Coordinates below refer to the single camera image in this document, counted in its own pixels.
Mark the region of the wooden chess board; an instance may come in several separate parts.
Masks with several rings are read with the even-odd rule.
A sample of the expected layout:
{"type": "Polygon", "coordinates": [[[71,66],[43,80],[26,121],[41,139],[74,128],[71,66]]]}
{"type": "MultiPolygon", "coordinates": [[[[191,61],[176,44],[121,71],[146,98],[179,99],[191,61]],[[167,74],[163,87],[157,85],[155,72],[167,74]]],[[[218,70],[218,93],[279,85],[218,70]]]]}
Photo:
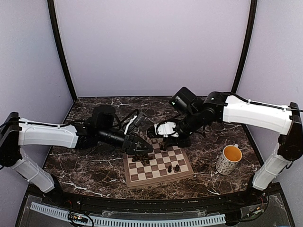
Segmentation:
{"type": "Polygon", "coordinates": [[[168,147],[167,151],[161,151],[162,138],[149,139],[144,137],[153,146],[154,156],[150,164],[143,166],[140,161],[132,162],[132,156],[124,154],[125,181],[128,188],[141,188],[159,183],[167,183],[190,178],[194,171],[185,151],[179,147],[168,147]]]}

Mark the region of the patterned mug yellow inside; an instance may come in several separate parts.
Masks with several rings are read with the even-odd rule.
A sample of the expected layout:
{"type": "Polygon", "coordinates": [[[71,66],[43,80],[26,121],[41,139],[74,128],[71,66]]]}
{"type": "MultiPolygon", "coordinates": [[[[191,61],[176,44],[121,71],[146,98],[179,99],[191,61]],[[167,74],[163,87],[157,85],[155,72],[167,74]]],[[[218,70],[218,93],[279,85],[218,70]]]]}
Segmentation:
{"type": "Polygon", "coordinates": [[[222,175],[231,174],[242,160],[242,152],[238,144],[227,145],[216,162],[216,170],[222,175]]]}

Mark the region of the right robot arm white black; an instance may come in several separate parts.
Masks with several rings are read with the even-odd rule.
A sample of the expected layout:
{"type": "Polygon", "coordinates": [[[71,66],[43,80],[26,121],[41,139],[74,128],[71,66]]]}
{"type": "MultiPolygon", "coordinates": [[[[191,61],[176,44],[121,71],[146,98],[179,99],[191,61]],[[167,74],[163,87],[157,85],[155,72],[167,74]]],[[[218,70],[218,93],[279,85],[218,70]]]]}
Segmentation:
{"type": "Polygon", "coordinates": [[[279,133],[272,155],[254,174],[252,187],[242,194],[242,202],[252,205],[269,183],[286,166],[303,155],[303,124],[297,103],[273,105],[242,98],[231,92],[211,92],[201,100],[182,87],[169,101],[185,117],[157,127],[164,137],[186,138],[213,122],[241,123],[279,133]]]}

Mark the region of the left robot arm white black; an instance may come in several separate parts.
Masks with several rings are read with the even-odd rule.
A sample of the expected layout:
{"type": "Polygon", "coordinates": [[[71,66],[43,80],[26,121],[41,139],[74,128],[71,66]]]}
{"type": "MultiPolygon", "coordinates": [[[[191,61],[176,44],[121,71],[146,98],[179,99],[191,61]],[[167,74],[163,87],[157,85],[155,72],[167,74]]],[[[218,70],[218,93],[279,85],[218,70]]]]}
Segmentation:
{"type": "Polygon", "coordinates": [[[128,155],[145,155],[153,151],[152,145],[138,135],[121,131],[121,121],[110,105],[93,109],[84,121],[69,124],[50,124],[20,118],[11,112],[0,127],[0,166],[10,167],[34,184],[56,206],[63,206],[67,196],[57,179],[29,158],[22,146],[45,145],[74,149],[89,149],[106,143],[128,155]]]}

